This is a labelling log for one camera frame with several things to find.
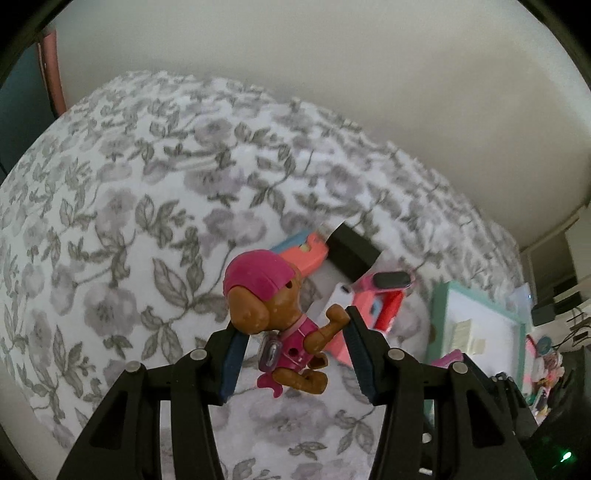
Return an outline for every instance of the white wall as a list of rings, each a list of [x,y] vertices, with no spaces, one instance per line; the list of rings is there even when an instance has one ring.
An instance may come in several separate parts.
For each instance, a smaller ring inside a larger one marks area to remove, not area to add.
[[[299,96],[441,171],[523,246],[591,183],[591,94],[517,0],[74,0],[56,26],[70,104],[133,69]]]

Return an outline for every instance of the gray floral pattern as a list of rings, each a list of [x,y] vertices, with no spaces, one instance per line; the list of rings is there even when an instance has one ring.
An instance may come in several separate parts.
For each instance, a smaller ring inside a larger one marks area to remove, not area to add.
[[[414,271],[389,341],[419,359],[438,282],[500,303],[522,283],[504,229],[337,113],[233,80],[117,77],[39,137],[0,188],[0,359],[70,448],[127,361],[175,362],[223,327],[231,258],[325,220],[346,220]],[[308,279],[302,303],[318,296]],[[383,409],[335,362],[324,395],[273,400],[253,388],[256,341],[234,398],[212,410],[226,477],[367,478]]]

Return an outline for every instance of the bolt head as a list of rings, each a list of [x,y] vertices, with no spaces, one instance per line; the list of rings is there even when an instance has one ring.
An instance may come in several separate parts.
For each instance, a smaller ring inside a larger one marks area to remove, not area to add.
[[[457,373],[459,373],[461,375],[468,372],[468,367],[466,366],[466,364],[464,362],[454,362],[452,365],[452,368],[454,369],[454,371],[456,371]]]
[[[125,365],[125,371],[129,372],[130,374],[134,374],[141,367],[142,367],[141,363],[139,363],[137,360],[132,360],[131,362],[128,362],[127,365]]]
[[[388,350],[388,357],[392,360],[400,361],[404,358],[404,351],[400,348],[391,348]]]
[[[191,352],[190,357],[195,361],[205,360],[207,357],[207,352],[203,348],[196,348]]]

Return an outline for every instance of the dog toy figure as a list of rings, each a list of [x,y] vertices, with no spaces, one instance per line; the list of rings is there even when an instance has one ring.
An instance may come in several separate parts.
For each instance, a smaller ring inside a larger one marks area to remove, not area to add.
[[[340,305],[331,306],[328,325],[318,327],[300,310],[302,275],[294,265],[269,250],[253,250],[234,258],[226,269],[223,293],[230,321],[242,333],[267,332],[259,349],[259,388],[283,387],[321,394],[328,383],[317,371],[328,365],[322,350],[348,323]]]

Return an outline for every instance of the teal picture frame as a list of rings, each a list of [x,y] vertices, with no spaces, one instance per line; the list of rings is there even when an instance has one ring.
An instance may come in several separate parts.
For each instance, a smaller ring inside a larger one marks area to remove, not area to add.
[[[455,290],[469,299],[480,303],[486,308],[503,315],[503,317],[506,317],[518,325],[519,352],[517,377],[514,378],[514,380],[519,390],[521,390],[523,387],[523,374],[525,368],[525,336],[527,335],[527,320],[520,318],[517,314],[509,312],[499,304],[492,302],[483,292],[471,290],[455,281],[440,283],[433,291],[433,297],[431,300],[431,324],[435,328],[436,336],[434,342],[430,343],[427,347],[426,363],[430,364],[444,355],[443,331],[446,322],[447,302],[449,299],[449,293],[452,290]]]

